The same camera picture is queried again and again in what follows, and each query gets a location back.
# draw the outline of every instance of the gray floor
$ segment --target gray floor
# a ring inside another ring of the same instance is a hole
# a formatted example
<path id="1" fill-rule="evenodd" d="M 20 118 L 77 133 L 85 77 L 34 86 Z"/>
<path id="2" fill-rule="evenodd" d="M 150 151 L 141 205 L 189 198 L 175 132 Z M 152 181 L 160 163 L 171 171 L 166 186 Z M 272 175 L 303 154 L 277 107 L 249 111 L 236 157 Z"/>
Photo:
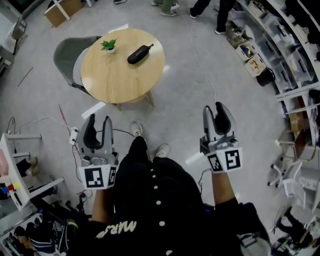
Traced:
<path id="1" fill-rule="evenodd" d="M 179 16 L 162 17 L 160 9 L 152 7 L 149 0 L 128 0 L 118 6 L 111 0 L 99 0 L 92 8 L 85 6 L 71 21 L 58 28 L 52 28 L 44 17 L 49 1 L 43 3 L 27 18 L 28 38 L 0 84 L 1 131 L 5 132 L 11 116 L 15 116 L 17 128 L 43 117 L 62 121 L 58 104 L 68 125 L 80 127 L 83 122 L 81 114 L 97 101 L 69 87 L 55 68 L 53 53 L 58 43 L 68 37 L 105 35 L 125 24 L 145 30 L 159 39 L 169 66 L 152 90 L 155 107 L 146 100 L 124 104 L 122 111 L 107 104 L 97 112 L 96 119 L 102 123 L 108 115 L 115 128 L 127 131 L 133 120 L 141 122 L 150 152 L 153 154 L 161 143 L 169 143 L 170 158 L 185 167 L 198 181 L 207 165 L 200 161 L 187 165 L 185 161 L 199 151 L 199 138 L 203 135 L 203 107 L 214 106 L 214 89 L 206 80 L 206 73 L 216 88 L 217 101 L 223 102 L 236 120 L 236 132 L 243 149 L 243 170 L 229 175 L 234 191 L 239 201 L 255 204 L 269 230 L 279 207 L 287 202 L 283 189 L 267 187 L 270 164 L 280 154 L 274 139 L 284 129 L 275 92 L 270 86 L 259 86 L 225 37 L 214 33 L 214 3 L 201 17 L 196 20 L 189 18 L 188 11 L 194 2 L 181 0 Z M 198 36 L 192 41 L 204 73 L 195 60 L 191 36 Z M 17 87 L 31 67 L 33 70 Z M 24 126 L 21 132 L 42 134 L 42 141 L 21 142 L 17 149 L 19 152 L 28 149 L 39 156 L 43 173 L 64 177 L 65 183 L 59 186 L 60 198 L 76 202 L 76 193 L 83 187 L 76 179 L 67 128 L 52 120 L 43 120 Z M 132 138 L 115 131 L 114 142 L 122 159 Z M 203 177 L 202 197 L 205 202 L 213 203 L 208 172 Z M 85 204 L 88 212 L 91 211 L 93 200 Z"/>

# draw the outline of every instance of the gray chair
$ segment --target gray chair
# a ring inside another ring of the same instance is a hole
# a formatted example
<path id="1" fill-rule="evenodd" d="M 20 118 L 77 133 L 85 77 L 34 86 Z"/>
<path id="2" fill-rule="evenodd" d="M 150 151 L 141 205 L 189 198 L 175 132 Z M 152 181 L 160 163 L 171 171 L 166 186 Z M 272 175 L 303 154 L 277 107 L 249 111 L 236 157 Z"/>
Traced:
<path id="1" fill-rule="evenodd" d="M 55 49 L 53 61 L 67 83 L 88 94 L 82 84 L 74 80 L 74 67 L 79 55 L 92 46 L 101 36 L 72 37 L 63 40 Z"/>

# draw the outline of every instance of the black shirt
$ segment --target black shirt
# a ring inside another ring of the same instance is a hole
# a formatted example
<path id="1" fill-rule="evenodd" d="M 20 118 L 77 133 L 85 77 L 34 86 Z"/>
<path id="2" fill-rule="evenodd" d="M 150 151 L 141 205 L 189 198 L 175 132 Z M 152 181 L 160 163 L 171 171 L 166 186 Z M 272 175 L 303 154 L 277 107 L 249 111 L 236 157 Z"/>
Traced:
<path id="1" fill-rule="evenodd" d="M 237 200 L 206 210 L 194 179 L 173 160 L 122 164 L 113 196 L 112 224 L 91 221 L 69 255 L 242 255 Z"/>

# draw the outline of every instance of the table leg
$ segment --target table leg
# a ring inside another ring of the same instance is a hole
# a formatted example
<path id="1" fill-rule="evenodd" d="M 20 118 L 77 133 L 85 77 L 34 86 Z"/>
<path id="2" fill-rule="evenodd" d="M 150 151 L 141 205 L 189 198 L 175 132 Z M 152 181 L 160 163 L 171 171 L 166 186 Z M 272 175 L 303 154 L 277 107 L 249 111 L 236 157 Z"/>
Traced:
<path id="1" fill-rule="evenodd" d="M 13 158 L 21 158 L 21 157 L 29 157 L 29 156 L 30 156 L 30 152 L 12 154 Z"/>
<path id="2" fill-rule="evenodd" d="M 60 3 L 58 3 L 57 0 L 53 0 L 53 2 L 55 3 L 55 5 L 59 8 L 59 10 L 62 12 L 63 16 L 70 21 L 70 17 L 68 16 L 68 14 L 66 13 L 66 11 L 62 8 L 62 6 L 60 5 Z"/>
<path id="3" fill-rule="evenodd" d="M 44 186 L 36 189 L 35 191 L 31 192 L 30 197 L 34 198 L 34 197 L 40 195 L 41 193 L 47 191 L 48 189 L 51 189 L 52 187 L 59 184 L 60 182 L 63 182 L 64 180 L 65 180 L 64 178 L 58 178 L 58 179 L 48 183 L 47 185 L 44 185 Z"/>
<path id="4" fill-rule="evenodd" d="M 42 139 L 41 134 L 8 134 L 7 136 L 8 141 L 19 141 L 19 140 L 35 140 L 35 139 Z"/>
<path id="5" fill-rule="evenodd" d="M 155 106 L 154 97 L 152 96 L 151 91 L 148 91 L 148 92 L 146 93 L 146 96 L 147 96 L 150 104 L 151 104 L 152 106 Z"/>
<path id="6" fill-rule="evenodd" d="M 88 6 L 91 8 L 91 7 L 92 7 L 92 4 L 91 4 L 90 0 L 86 0 L 86 2 L 87 2 L 87 4 L 88 4 Z"/>

